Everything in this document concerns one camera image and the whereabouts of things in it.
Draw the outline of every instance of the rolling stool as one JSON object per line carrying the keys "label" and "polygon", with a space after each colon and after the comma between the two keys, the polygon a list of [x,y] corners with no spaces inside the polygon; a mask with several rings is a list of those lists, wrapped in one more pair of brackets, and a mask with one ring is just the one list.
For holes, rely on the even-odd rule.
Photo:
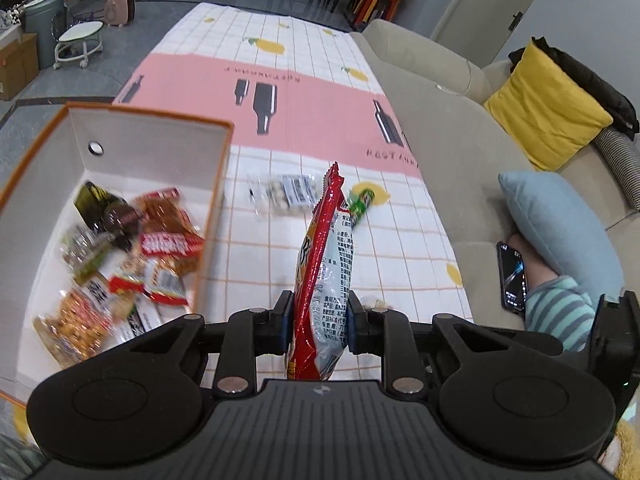
{"label": "rolling stool", "polygon": [[[100,37],[100,30],[104,25],[103,22],[84,22],[78,23],[69,30],[66,30],[59,38],[56,45],[54,55],[56,62],[53,64],[53,69],[59,69],[60,63],[66,63],[69,61],[80,60],[80,68],[86,68],[89,65],[89,56],[94,52],[102,52],[102,38]],[[87,50],[87,41],[97,41],[98,45],[91,50]],[[71,55],[70,57],[60,57],[60,53],[65,49],[71,49],[76,43],[82,42],[82,54],[77,56]]]}

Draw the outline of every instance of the beige sofa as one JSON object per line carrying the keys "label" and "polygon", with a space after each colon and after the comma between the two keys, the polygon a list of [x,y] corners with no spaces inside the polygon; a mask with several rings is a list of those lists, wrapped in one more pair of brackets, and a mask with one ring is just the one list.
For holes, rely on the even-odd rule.
{"label": "beige sofa", "polygon": [[[480,69],[414,32],[376,20],[353,39],[394,112],[456,253],[474,320],[522,328],[500,306],[495,244],[514,231],[498,185],[501,171],[531,170],[524,154],[482,108],[510,75],[510,63]],[[631,209],[592,146],[559,173],[596,212],[640,295],[640,214]]]}

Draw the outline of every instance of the floor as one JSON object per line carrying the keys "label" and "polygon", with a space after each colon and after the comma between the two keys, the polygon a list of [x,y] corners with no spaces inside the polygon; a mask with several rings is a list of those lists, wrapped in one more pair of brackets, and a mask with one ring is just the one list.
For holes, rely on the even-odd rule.
{"label": "floor", "polygon": [[[110,102],[162,37],[200,2],[291,15],[339,30],[350,30],[342,14],[347,0],[330,13],[317,0],[136,0],[135,20],[103,29],[104,51],[82,70],[75,63],[47,68],[10,102],[0,101],[0,187],[33,139],[69,98]],[[101,2],[74,12],[99,10]]]}

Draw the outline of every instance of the white grid pattern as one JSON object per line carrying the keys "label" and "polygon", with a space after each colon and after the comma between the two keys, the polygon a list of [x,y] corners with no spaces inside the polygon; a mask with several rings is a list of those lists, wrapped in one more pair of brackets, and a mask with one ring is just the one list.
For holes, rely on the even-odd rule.
{"label": "white grid pattern", "polygon": [[[249,44],[247,38],[277,43],[284,47],[284,52],[266,52],[255,44]],[[383,93],[349,34],[290,16],[199,4],[162,38],[152,52],[198,54],[290,70],[350,88]],[[356,69],[366,80],[350,75],[345,68]]]}
{"label": "white grid pattern", "polygon": [[[258,215],[249,196],[252,175],[278,174],[283,168],[322,177],[331,161],[294,153],[233,145],[225,179],[223,213],[215,258],[209,271],[209,322],[222,322],[252,306],[271,308],[283,289],[293,290],[298,250],[311,214]],[[418,178],[401,173],[340,166],[346,196],[357,182],[374,182],[390,193],[388,203],[372,206],[353,231],[351,289],[365,303],[384,300],[409,320],[431,322],[449,312],[471,320],[466,294],[447,272],[455,256],[431,197]],[[205,381],[212,380],[215,362]],[[284,374],[282,358],[257,361],[260,383]],[[338,362],[334,380],[377,378],[380,359],[353,356]]]}
{"label": "white grid pattern", "polygon": [[[250,44],[247,38],[272,43]],[[383,94],[349,34],[290,16],[199,4],[153,52],[197,54],[289,70]],[[332,163],[238,145],[231,152],[209,271],[210,307],[204,313],[209,322],[222,322],[252,306],[270,308],[283,289],[294,288],[296,258],[311,214],[258,216],[249,197],[250,176],[300,172],[323,176]],[[340,174],[345,177],[345,195],[360,181],[376,183],[390,194],[390,201],[372,206],[353,232],[351,289],[361,301],[384,300],[411,321],[430,322],[438,312],[471,320],[465,291],[447,272],[447,266],[456,266],[455,256],[422,180],[353,166],[341,166]],[[204,385],[212,383],[216,358],[210,357]],[[258,386],[266,378],[284,376],[281,357],[261,356],[256,365]],[[332,374],[332,380],[379,378],[379,357],[354,356],[348,351]]]}

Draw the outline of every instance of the trash can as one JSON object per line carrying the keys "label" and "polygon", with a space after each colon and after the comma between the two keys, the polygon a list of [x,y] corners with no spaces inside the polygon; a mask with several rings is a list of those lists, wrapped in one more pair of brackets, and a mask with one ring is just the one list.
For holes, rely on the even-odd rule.
{"label": "trash can", "polygon": [[38,67],[47,68],[55,62],[54,49],[59,36],[66,30],[64,0],[33,0],[24,6],[24,30],[38,35]]}

